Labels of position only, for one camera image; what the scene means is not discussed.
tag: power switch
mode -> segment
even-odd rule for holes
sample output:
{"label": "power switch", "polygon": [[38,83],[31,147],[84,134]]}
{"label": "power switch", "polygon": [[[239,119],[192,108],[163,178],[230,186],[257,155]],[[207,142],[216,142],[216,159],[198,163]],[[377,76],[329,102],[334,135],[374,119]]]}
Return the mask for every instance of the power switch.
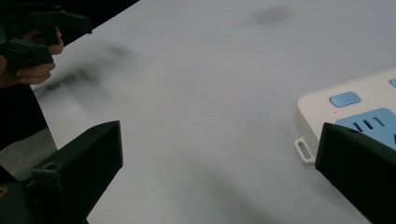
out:
{"label": "power switch", "polygon": [[334,95],[330,98],[330,101],[333,105],[337,107],[343,107],[346,105],[353,105],[361,101],[361,98],[358,94],[353,91],[347,91],[340,93],[338,95]]}
{"label": "power switch", "polygon": [[390,81],[390,84],[392,84],[394,87],[396,87],[396,78]]}

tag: power strip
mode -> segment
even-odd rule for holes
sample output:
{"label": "power strip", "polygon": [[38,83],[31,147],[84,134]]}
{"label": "power strip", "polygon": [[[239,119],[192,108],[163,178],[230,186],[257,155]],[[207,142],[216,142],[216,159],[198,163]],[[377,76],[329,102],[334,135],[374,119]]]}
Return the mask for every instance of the power strip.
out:
{"label": "power strip", "polygon": [[304,164],[314,164],[325,122],[365,133],[396,150],[396,69],[359,78],[298,101],[294,141]]}

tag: white table surface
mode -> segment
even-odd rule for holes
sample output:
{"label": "white table surface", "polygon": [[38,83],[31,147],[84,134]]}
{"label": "white table surface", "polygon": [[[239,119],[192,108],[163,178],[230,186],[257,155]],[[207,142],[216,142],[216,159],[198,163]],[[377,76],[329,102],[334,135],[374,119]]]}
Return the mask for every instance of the white table surface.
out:
{"label": "white table surface", "polygon": [[34,90],[60,148],[119,120],[91,224],[369,223],[293,142],[303,95],[396,67],[394,0],[140,0]]}

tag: table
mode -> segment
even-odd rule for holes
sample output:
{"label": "table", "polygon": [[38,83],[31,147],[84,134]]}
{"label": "table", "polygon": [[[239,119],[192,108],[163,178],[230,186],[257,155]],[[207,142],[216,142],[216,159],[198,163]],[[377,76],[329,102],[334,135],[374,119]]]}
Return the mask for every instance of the table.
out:
{"label": "table", "polygon": [[140,0],[35,94],[58,148],[119,120],[92,224],[369,223],[293,142],[298,99],[396,67],[396,2]]}

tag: hand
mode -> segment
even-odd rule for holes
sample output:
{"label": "hand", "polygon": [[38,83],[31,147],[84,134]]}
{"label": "hand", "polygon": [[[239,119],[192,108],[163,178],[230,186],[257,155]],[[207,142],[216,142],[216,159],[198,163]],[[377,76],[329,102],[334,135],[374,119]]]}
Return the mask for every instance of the hand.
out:
{"label": "hand", "polygon": [[[56,35],[58,36],[58,45],[49,46],[49,52],[52,55],[61,54],[64,50],[64,42],[61,39],[61,31],[58,27],[55,28]],[[37,38],[41,32],[37,29],[32,30],[31,33],[23,37],[24,40],[37,43],[45,44],[44,39]],[[43,83],[50,78],[52,71],[55,68],[55,63],[43,63],[33,67],[24,67],[19,70],[15,70],[9,63],[7,59],[0,55],[0,89],[9,87],[18,83],[37,85]]]}

